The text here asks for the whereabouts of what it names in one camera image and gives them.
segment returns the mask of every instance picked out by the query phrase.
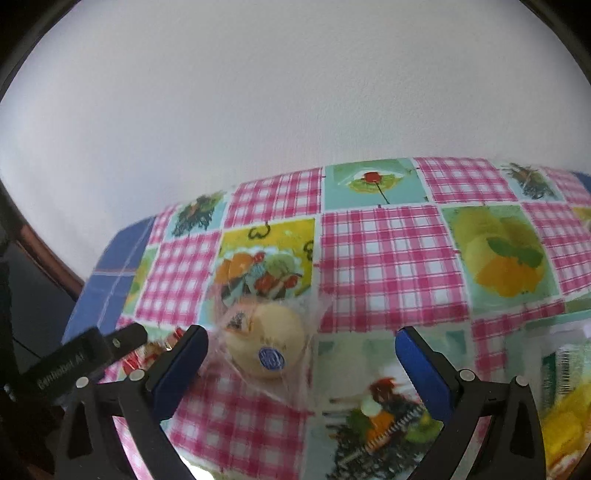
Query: yellow object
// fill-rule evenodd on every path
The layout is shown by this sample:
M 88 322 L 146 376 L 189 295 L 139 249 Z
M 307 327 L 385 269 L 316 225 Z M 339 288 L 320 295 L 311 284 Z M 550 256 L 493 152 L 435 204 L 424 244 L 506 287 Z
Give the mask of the yellow object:
M 224 331 L 232 360 L 244 373 L 257 378 L 279 378 L 301 358 L 306 333 L 293 310 L 263 303 L 252 312 L 246 333 Z
M 515 217 L 503 217 L 499 221 L 507 237 L 516 247 L 540 247 L 540 241 L 529 225 Z
M 581 385 L 556 404 L 541 421 L 546 467 L 567 455 L 586 449 L 591 384 Z
M 573 207 L 573 212 L 579 217 L 587 231 L 591 232 L 591 208 Z

